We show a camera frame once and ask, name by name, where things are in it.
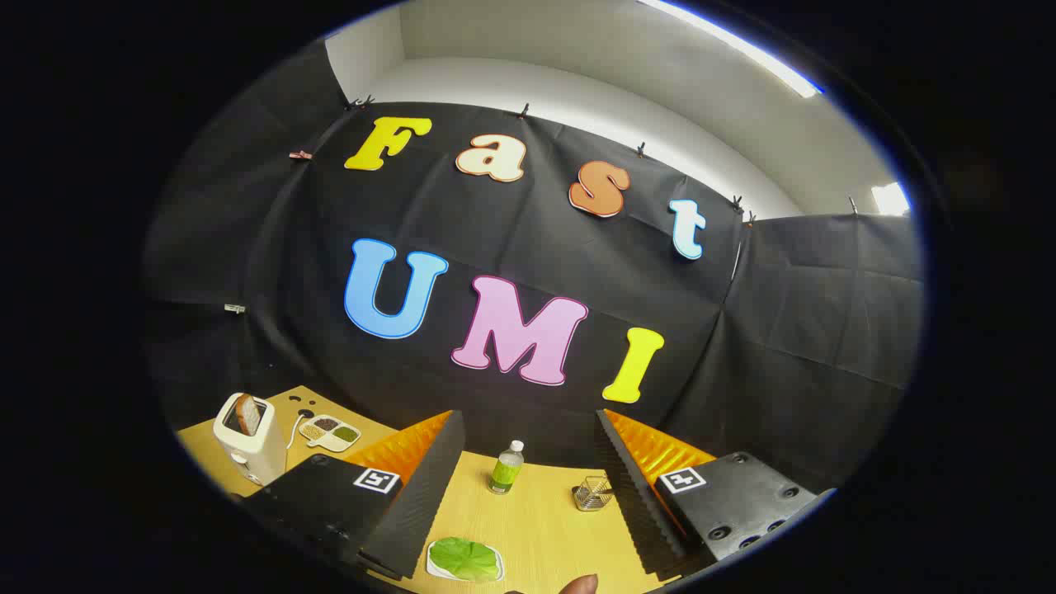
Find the green bottle label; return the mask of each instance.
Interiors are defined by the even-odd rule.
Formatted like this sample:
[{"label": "green bottle label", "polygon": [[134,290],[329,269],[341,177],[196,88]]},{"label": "green bottle label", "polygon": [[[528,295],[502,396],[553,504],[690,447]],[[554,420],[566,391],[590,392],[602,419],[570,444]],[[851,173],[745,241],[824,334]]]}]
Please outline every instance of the green bottle label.
[{"label": "green bottle label", "polygon": [[502,462],[495,462],[495,469],[491,472],[491,482],[497,488],[508,489],[513,486],[513,479],[517,478],[520,471],[520,466],[507,466]]}]

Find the wire basket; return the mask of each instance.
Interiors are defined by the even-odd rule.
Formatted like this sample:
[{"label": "wire basket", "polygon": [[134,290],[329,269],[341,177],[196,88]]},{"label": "wire basket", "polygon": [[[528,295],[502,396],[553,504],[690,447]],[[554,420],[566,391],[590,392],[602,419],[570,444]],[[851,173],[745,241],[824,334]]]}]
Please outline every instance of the wire basket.
[{"label": "wire basket", "polygon": [[612,487],[606,477],[587,477],[583,484],[572,487],[572,499],[580,512],[597,512],[612,499]]}]

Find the finger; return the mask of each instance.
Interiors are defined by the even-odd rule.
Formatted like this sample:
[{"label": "finger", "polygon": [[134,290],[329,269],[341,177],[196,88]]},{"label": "finger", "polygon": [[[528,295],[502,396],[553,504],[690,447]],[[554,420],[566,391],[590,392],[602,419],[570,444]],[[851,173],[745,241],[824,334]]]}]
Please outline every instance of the finger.
[{"label": "finger", "polygon": [[568,582],[558,594],[595,594],[598,592],[598,574],[578,577]]}]

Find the ceiling light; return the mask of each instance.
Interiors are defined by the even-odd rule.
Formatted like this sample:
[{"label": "ceiling light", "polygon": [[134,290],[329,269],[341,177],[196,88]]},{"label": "ceiling light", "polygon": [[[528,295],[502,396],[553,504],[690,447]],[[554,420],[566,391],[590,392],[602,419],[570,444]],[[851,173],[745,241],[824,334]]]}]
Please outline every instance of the ceiling light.
[{"label": "ceiling light", "polygon": [[799,93],[799,95],[804,98],[812,97],[822,92],[819,89],[811,85],[809,80],[797,74],[794,70],[781,63],[777,58],[771,56],[755,45],[752,45],[748,41],[744,41],[729,31],[705,21],[693,13],[687,13],[682,8],[672,6],[671,4],[660,2],[659,0],[638,0],[638,2],[667,13],[682,22],[689,23],[704,33],[718,37],[734,50],[737,50],[738,52],[752,58],[762,68],[773,73],[774,76],[784,80],[786,85],[791,87],[796,93]]},{"label": "ceiling light", "polygon": [[876,201],[876,209],[881,215],[905,215],[909,210],[909,201],[898,182],[886,186],[873,186],[872,198]]}]

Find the orange foam pad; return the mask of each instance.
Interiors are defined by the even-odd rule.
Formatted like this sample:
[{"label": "orange foam pad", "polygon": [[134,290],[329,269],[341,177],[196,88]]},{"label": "orange foam pad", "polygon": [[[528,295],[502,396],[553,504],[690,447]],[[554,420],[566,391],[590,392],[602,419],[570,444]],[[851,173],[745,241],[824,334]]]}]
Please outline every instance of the orange foam pad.
[{"label": "orange foam pad", "polygon": [[420,423],[411,425],[361,449],[344,459],[345,462],[376,468],[388,472],[396,472],[407,485],[411,476],[418,468],[421,459],[426,457],[429,447],[433,445],[436,435],[444,428],[452,411],[441,412]]}]

